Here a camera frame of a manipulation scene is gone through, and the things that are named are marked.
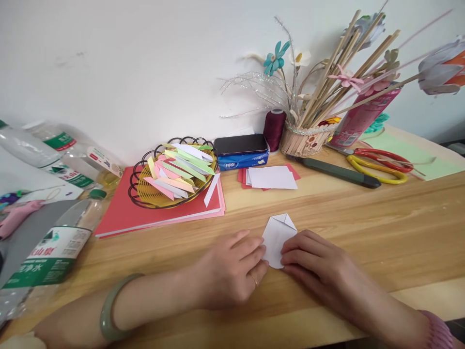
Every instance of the wicker basket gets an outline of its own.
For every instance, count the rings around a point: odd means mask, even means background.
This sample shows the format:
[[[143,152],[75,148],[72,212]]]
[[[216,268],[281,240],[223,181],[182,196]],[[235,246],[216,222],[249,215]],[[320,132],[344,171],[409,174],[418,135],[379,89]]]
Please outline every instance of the wicker basket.
[[[315,128],[297,128],[286,122],[279,148],[285,155],[307,157],[321,151],[334,134],[338,124],[321,125]]]
[[[186,139],[192,140],[191,143],[186,142]],[[184,138],[174,138],[172,140],[169,140],[168,143],[172,142],[179,142],[182,144],[189,144],[189,145],[210,145],[213,146],[211,142],[206,141],[204,138],[192,138],[192,137],[184,137]],[[129,187],[128,190],[128,195],[131,198],[131,201],[143,208],[148,208],[148,209],[162,209],[162,208],[173,208],[177,207],[181,204],[184,204],[186,202],[191,201],[194,199],[197,195],[199,195],[203,190],[208,188],[210,186],[210,183],[212,182],[213,175],[205,175],[206,182],[202,182],[198,178],[193,178],[194,181],[194,186],[198,188],[195,190],[194,193],[188,193],[189,196],[187,198],[182,198],[182,199],[174,199],[172,201],[169,199],[167,196],[162,194],[158,189],[150,185],[147,181],[144,180],[145,177],[151,177],[150,173],[150,168],[147,164],[147,159],[150,156],[155,157],[155,159],[158,158],[158,156],[163,153],[165,147],[162,145],[159,145],[155,150],[148,152],[147,154],[144,155],[142,160],[138,162],[133,169],[133,173],[130,178],[130,183],[131,186]],[[212,162],[212,169],[216,172],[218,168],[218,161],[217,157],[214,154],[212,150],[202,150],[203,152],[209,154],[210,156],[213,157],[213,162]]]

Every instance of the sleeve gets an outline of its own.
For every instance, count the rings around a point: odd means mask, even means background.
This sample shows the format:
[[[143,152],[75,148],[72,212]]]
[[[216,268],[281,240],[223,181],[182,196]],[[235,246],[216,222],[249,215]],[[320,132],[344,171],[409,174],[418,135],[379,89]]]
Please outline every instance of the sleeve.
[[[47,349],[47,346],[34,336],[34,332],[29,332],[9,338],[6,342],[0,344],[0,349]]]

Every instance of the blue tissue package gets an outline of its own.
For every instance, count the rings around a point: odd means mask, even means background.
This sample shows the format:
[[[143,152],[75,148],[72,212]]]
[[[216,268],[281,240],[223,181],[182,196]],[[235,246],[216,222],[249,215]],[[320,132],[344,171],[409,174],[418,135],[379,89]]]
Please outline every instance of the blue tissue package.
[[[266,165],[268,162],[268,155],[270,155],[269,149],[265,153],[218,157],[219,170],[223,172],[245,167]]]

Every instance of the woman's left hand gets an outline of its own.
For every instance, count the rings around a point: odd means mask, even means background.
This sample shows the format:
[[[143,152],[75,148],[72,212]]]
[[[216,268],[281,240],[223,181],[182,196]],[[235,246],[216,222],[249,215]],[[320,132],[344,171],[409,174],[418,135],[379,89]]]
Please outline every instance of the woman's left hand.
[[[262,237],[241,230],[186,269],[198,308],[217,310],[245,303],[268,271]]]

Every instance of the ring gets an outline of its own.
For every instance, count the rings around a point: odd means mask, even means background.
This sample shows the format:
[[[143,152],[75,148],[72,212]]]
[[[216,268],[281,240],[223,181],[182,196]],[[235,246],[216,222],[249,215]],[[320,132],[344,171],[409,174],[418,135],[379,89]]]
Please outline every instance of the ring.
[[[257,287],[257,286],[258,286],[258,282],[257,282],[257,280],[255,280],[255,278],[253,277],[253,275],[252,275],[252,274],[249,274],[249,275],[252,277],[253,281],[255,281],[255,287]]]

